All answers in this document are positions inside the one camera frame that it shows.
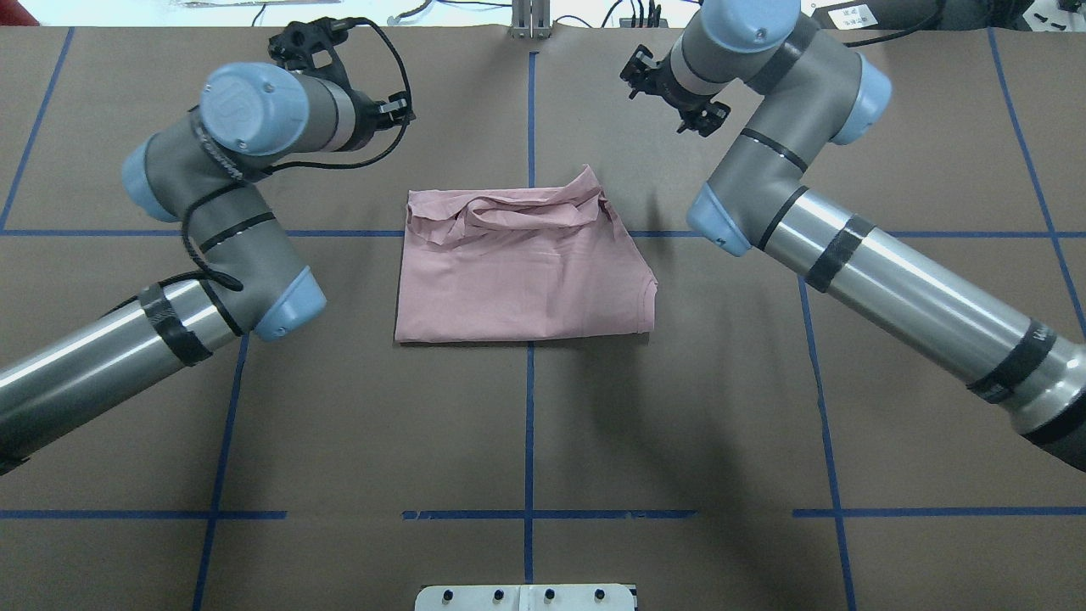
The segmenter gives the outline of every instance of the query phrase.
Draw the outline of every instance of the silver arm segment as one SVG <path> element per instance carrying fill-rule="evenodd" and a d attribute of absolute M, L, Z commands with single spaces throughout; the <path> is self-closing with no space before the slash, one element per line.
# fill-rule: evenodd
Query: silver arm segment
<path fill-rule="evenodd" d="M 917 349 L 1015 432 L 1086 471 L 1086 353 L 800 182 L 826 142 L 882 115 L 889 81 L 799 12 L 798 0 L 706 0 L 660 62 L 640 47 L 622 71 L 703 136 L 740 78 L 765 96 L 687 214 L 734 255 L 763 250 Z"/>
<path fill-rule="evenodd" d="M 151 284 L 134 302 L 0 370 L 0 475 L 233 338 L 253 331 L 275 341 L 320 314 L 320 287 L 252 182 L 292 152 L 356 150 L 378 129 L 399 125 L 402 135 L 413 118 L 402 63 L 407 91 L 389 102 L 341 87 L 338 58 L 312 71 L 317 76 L 301 73 L 321 48 L 334 56 L 331 46 L 355 22 L 368 20 L 291 24 L 290 36 L 272 39 L 272 52 L 288 66 L 296 62 L 295 72 L 222 66 L 199 106 L 128 157 L 129 195 L 160 220 L 184 219 L 182 233 L 206 268 Z"/>

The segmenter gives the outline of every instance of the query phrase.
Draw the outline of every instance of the cable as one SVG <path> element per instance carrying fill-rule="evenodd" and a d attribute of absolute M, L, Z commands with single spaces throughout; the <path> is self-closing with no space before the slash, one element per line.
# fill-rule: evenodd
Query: cable
<path fill-rule="evenodd" d="M 192 220 L 192 213 L 195 212 L 197 208 L 220 195 L 240 189 L 244 186 L 245 182 L 231 182 L 225 187 L 219 187 L 194 201 L 192 205 L 185 211 L 185 215 L 181 217 L 181 243 L 185 244 L 185 251 L 189 253 L 189 257 L 192 258 L 192 262 L 197 264 L 197 267 L 200 267 L 200 270 L 203 271 L 209 279 L 215 280 L 216 282 L 223 284 L 223 288 L 235 292 L 245 288 L 245 284 L 241 283 L 241 280 L 230 273 L 212 269 L 211 266 L 207 265 L 207 262 L 200 256 L 197 249 L 192 245 L 192 238 L 189 237 L 189 222 Z"/>
<path fill-rule="evenodd" d="M 412 9 L 409 11 L 404 11 L 403 13 L 400 13 L 399 15 L 396 15 L 394 17 L 390 17 L 389 18 L 389 25 L 394 25 L 394 24 L 399 23 L 400 20 L 405 20 L 407 17 L 414 17 L 415 15 L 417 15 L 417 14 L 421 13 L 422 11 L 425 11 L 427 9 L 427 7 L 429 7 L 430 4 L 433 4 L 433 0 L 424 0 L 424 2 L 421 4 L 419 4 L 418 7 L 415 7 L 414 9 Z"/>
<path fill-rule="evenodd" d="M 582 20 L 581 17 L 579 17 L 577 15 L 561 15 L 560 17 L 555 17 L 554 23 L 558 23 L 561 20 L 577 20 L 577 21 L 583 23 L 584 25 L 586 25 L 589 27 L 592 27 L 592 24 L 590 24 L 589 22 Z"/>
<path fill-rule="evenodd" d="M 918 23 L 917 25 L 902 29 L 901 31 L 895 31 L 894 34 L 887 34 L 886 36 L 877 36 L 875 38 L 868 38 L 867 40 L 856 40 L 853 42 L 845 42 L 845 47 L 864 47 L 867 44 L 875 44 L 877 42 L 886 42 L 887 40 L 895 40 L 908 36 L 914 31 L 931 27 L 936 22 L 943 17 L 943 9 L 947 5 L 947 0 L 935 0 L 935 12 L 927 16 L 924 21 Z"/>
<path fill-rule="evenodd" d="M 173 283 L 177 283 L 179 281 L 185 281 L 185 280 L 204 280 L 204 279 L 207 279 L 207 275 L 204 273 L 203 271 L 185 271 L 184 273 L 177 273 L 176 276 L 169 276 L 168 278 L 159 280 L 155 283 L 157 283 L 162 288 L 166 288 L 167 285 L 173 284 Z M 117 310 L 124 308 L 125 305 L 131 303 L 132 301 L 136 301 L 137 298 L 139 298 L 138 294 L 134 294 L 134 295 L 129 296 L 128 298 L 125 298 L 121 303 L 117 303 L 116 305 L 114 305 L 113 308 L 110 308 L 110 311 L 106 313 L 106 314 L 104 314 L 104 315 L 102 315 L 101 317 L 99 317 L 99 319 L 104 319 L 105 317 L 109 317 L 110 315 L 112 315 L 112 314 L 116 313 Z"/>
<path fill-rule="evenodd" d="M 389 153 L 395 150 L 395 148 L 400 144 L 400 141 L 403 140 L 404 132 L 407 131 L 407 124 L 411 123 L 411 119 L 408 119 L 407 116 L 409 116 L 411 110 L 414 107 L 413 105 L 414 102 L 412 101 L 412 94 L 411 94 L 411 82 L 407 80 L 407 68 L 404 67 L 403 58 L 400 56 L 400 52 L 396 51 L 395 46 L 393 46 L 392 41 L 389 40 L 389 37 L 384 34 L 384 30 L 382 30 L 376 23 L 366 17 L 351 17 L 348 21 L 352 22 L 354 25 L 368 25 L 369 27 L 374 28 L 374 31 L 376 31 L 377 35 L 381 37 L 381 40 L 384 41 L 384 46 L 389 48 L 389 51 L 392 52 L 392 56 L 396 60 L 396 66 L 400 68 L 400 77 L 404 81 L 404 93 L 406 94 L 407 113 L 408 113 L 407 115 L 404 116 L 403 123 L 400 124 L 400 131 L 396 133 L 395 139 L 392 140 L 392 143 L 389 144 L 389 148 L 384 149 L 376 156 L 367 158 L 366 161 L 361 161 L 358 163 L 319 163 L 315 161 L 289 161 L 287 163 L 280 163 L 279 165 L 272 165 L 267 167 L 264 170 L 265 174 L 272 175 L 275 174 L 276 171 L 279 171 L 280 169 L 287 169 L 288 167 L 316 167 L 318 169 L 357 169 L 358 167 L 365 167 L 367 165 L 372 165 L 378 161 L 381 161 L 382 158 L 388 156 Z"/>
<path fill-rule="evenodd" d="M 622 0 L 615 0 L 615 3 L 611 4 L 611 8 L 607 9 L 607 14 L 604 15 L 604 23 L 599 24 L 599 27 L 607 27 L 607 20 L 610 18 L 611 13 L 614 13 L 615 9 L 618 9 L 618 5 L 621 4 L 621 3 L 622 3 Z"/>
<path fill-rule="evenodd" d="M 268 8 L 268 3 L 267 3 L 267 2 L 265 2 L 265 3 L 264 3 L 264 5 L 263 5 L 263 7 L 261 7 L 261 10 L 260 10 L 260 12 L 258 12 L 258 13 L 256 13 L 256 16 L 255 16 L 255 17 L 253 17 L 253 23 L 249 24 L 249 27 L 256 27 L 256 20 L 261 18 L 261 15 L 263 15 L 263 14 L 264 14 L 264 11 L 266 11 L 266 10 L 267 10 L 267 8 Z"/>

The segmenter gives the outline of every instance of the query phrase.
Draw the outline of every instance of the blue tape line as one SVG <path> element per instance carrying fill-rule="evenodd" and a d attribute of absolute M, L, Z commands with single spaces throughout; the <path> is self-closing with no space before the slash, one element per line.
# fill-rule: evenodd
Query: blue tape line
<path fill-rule="evenodd" d="M 528 187 L 535 186 L 535 60 L 539 51 L 528 53 Z M 525 392 L 525 583 L 534 582 L 535 504 L 535 343 L 528 343 Z"/>
<path fill-rule="evenodd" d="M 218 521 L 214 515 L 207 520 L 207 531 L 204 532 L 204 546 L 200 552 L 200 573 L 197 575 L 197 589 L 192 595 L 192 611 L 200 611 L 203 607 L 204 587 L 207 585 L 207 568 L 211 565 L 211 548 L 215 542 L 215 526 Z"/>
<path fill-rule="evenodd" d="M 535 520 L 686 520 L 697 515 L 693 510 L 606 510 L 557 509 L 536 510 Z"/>
<path fill-rule="evenodd" d="M 1048 231 L 886 231 L 895 238 L 1048 238 Z"/>
<path fill-rule="evenodd" d="M 631 229 L 635 238 L 699 238 L 696 231 L 678 229 Z M 886 231 L 896 238 L 1018 238 L 1050 239 L 1049 231 L 938 231 L 901 230 Z M 403 229 L 288 229 L 287 234 L 295 238 L 402 238 Z M 176 229 L 0 229 L 0 236 L 12 237 L 171 237 L 180 232 Z M 1056 231 L 1061 239 L 1083 239 L 1086 231 Z"/>
<path fill-rule="evenodd" d="M 286 511 L 219 511 L 216 519 L 223 520 L 286 520 Z"/>
<path fill-rule="evenodd" d="M 405 511 L 403 519 L 405 522 L 421 520 L 523 520 L 525 512 L 519 509 Z"/>
<path fill-rule="evenodd" d="M 542 509 L 532 511 L 532 520 L 686 520 L 697 515 L 693 510 L 654 509 Z M 425 520 L 523 520 L 525 512 L 516 509 L 405 511 L 405 522 Z"/>
<path fill-rule="evenodd" d="M 680 231 L 680 230 L 671 230 L 671 229 L 664 229 L 664 230 L 651 230 L 651 229 L 649 230 L 642 230 L 642 229 L 634 229 L 634 230 L 630 231 L 630 237 L 634 237 L 634 238 L 700 238 L 700 237 L 705 237 L 705 236 L 703 236 L 702 233 L 699 233 L 697 231 L 690 231 L 690 230 Z"/>
<path fill-rule="evenodd" d="M 992 47 L 992 59 L 996 63 L 996 75 L 999 77 L 999 87 L 1003 90 L 1003 101 L 1007 102 L 1007 112 L 1011 115 L 1011 125 L 1014 127 L 1014 136 L 1018 138 L 1019 148 L 1022 149 L 1022 156 L 1025 158 L 1026 169 L 1030 170 L 1030 180 L 1033 181 L 1033 190 L 1037 195 L 1037 203 L 1040 205 L 1040 213 L 1045 216 L 1045 226 L 1048 227 L 1049 237 L 1052 239 L 1052 247 L 1056 249 L 1056 257 L 1060 260 L 1060 271 L 1063 273 L 1063 281 L 1068 284 L 1068 293 L 1071 295 L 1071 303 L 1075 308 L 1075 316 L 1078 318 L 1078 329 L 1086 338 L 1086 316 L 1083 315 L 1082 302 L 1078 300 L 1078 291 L 1075 282 L 1071 279 L 1071 270 L 1068 268 L 1068 259 L 1063 255 L 1063 247 L 1060 245 L 1060 238 L 1056 232 L 1056 224 L 1052 221 L 1052 214 L 1048 209 L 1048 202 L 1045 201 L 1045 192 L 1040 188 L 1040 178 L 1037 177 L 1037 168 L 1033 164 L 1033 155 L 1030 154 L 1030 147 L 1026 145 L 1025 135 L 1022 132 L 1022 125 L 1019 123 L 1018 113 L 1014 111 L 1014 101 L 1011 100 L 1010 88 L 1007 87 L 1007 76 L 1003 74 L 1003 62 L 999 58 L 999 44 L 996 42 L 996 30 L 988 28 L 988 44 Z"/>
<path fill-rule="evenodd" d="M 101 238 L 101 237 L 171 237 L 181 234 L 176 229 L 3 229 L 2 236 L 22 237 L 63 237 L 63 238 Z"/>
<path fill-rule="evenodd" d="M 249 335 L 241 336 L 238 348 L 238 364 L 233 368 L 233 386 L 230 390 L 230 408 L 226 412 L 226 425 L 223 429 L 223 444 L 218 451 L 218 468 L 215 470 L 215 488 L 211 497 L 211 517 L 207 519 L 207 531 L 204 533 L 203 552 L 200 555 L 200 572 L 197 574 L 195 594 L 192 596 L 192 611 L 200 611 L 203 606 L 204 587 L 207 584 L 207 570 L 211 567 L 211 552 L 215 544 L 215 526 L 218 522 L 218 507 L 223 500 L 223 484 L 226 481 L 226 462 L 230 456 L 230 440 L 233 437 L 233 422 L 238 413 L 238 399 L 241 397 L 241 375 L 245 369 L 245 356 L 249 353 Z"/>
<path fill-rule="evenodd" d="M 535 510 L 535 343 L 528 343 L 525 392 L 525 583 L 534 581 L 533 524 Z"/>
<path fill-rule="evenodd" d="M 211 511 L 128 509 L 7 509 L 0 520 L 210 520 Z M 223 511 L 218 520 L 286 520 L 286 511 Z"/>
<path fill-rule="evenodd" d="M 535 186 L 535 55 L 528 53 L 528 186 Z"/>
<path fill-rule="evenodd" d="M 18 166 L 15 168 L 15 177 L 12 179 L 11 188 L 8 190 L 8 199 L 4 201 L 3 211 L 0 211 L 0 229 L 3 229 L 4 225 L 8 224 L 8 215 L 11 214 L 11 206 L 15 203 L 15 193 L 18 192 L 18 182 L 23 179 L 23 171 L 26 169 L 27 162 L 30 161 L 30 151 L 34 150 L 34 141 L 38 139 L 38 129 L 41 128 L 41 122 L 46 118 L 46 109 L 49 107 L 49 100 L 53 97 L 53 89 L 56 88 L 56 80 L 60 78 L 61 68 L 64 66 L 64 60 L 67 58 L 74 36 L 75 28 L 70 27 L 67 36 L 64 37 L 64 46 L 61 47 L 61 54 L 56 58 L 56 65 L 53 66 L 53 75 L 49 77 L 49 85 L 46 87 L 46 97 L 42 98 L 41 105 L 38 106 L 38 115 L 34 118 L 34 126 L 30 127 L 30 136 L 26 139 L 26 145 L 23 147 L 23 156 L 20 157 Z"/>
<path fill-rule="evenodd" d="M 207 520 L 210 511 L 31 509 L 0 511 L 0 520 Z"/>
<path fill-rule="evenodd" d="M 830 479 L 830 499 L 833 502 L 834 524 L 837 529 L 837 552 L 841 556 L 841 573 L 845 580 L 845 599 L 849 611 L 856 611 L 856 591 L 853 587 L 853 568 L 848 559 L 848 540 L 845 537 L 845 519 L 841 509 L 841 491 L 837 486 L 837 468 L 833 459 L 833 440 L 830 435 L 830 416 L 825 408 L 825 392 L 822 386 L 822 369 L 819 367 L 818 347 L 815 344 L 815 324 L 811 321 L 810 300 L 803 277 L 799 283 L 799 302 L 804 311 L 804 328 L 807 331 L 807 353 L 815 371 L 815 386 L 818 390 L 818 411 L 822 419 L 822 453 L 825 456 L 825 471 Z"/>
<path fill-rule="evenodd" d="M 907 508 L 856 508 L 843 509 L 797 509 L 793 518 L 994 518 L 1001 515 L 1086 515 L 1086 507 L 907 507 Z"/>
<path fill-rule="evenodd" d="M 402 238 L 403 229 L 288 229 L 294 238 Z"/>

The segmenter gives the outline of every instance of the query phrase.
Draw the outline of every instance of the folded pink cloth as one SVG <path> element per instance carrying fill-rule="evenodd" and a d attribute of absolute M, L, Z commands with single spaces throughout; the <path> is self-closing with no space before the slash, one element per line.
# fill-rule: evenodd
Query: folded pink cloth
<path fill-rule="evenodd" d="M 561 188 L 411 191 L 396 342 L 653 331 L 656 277 L 585 166 Z"/>

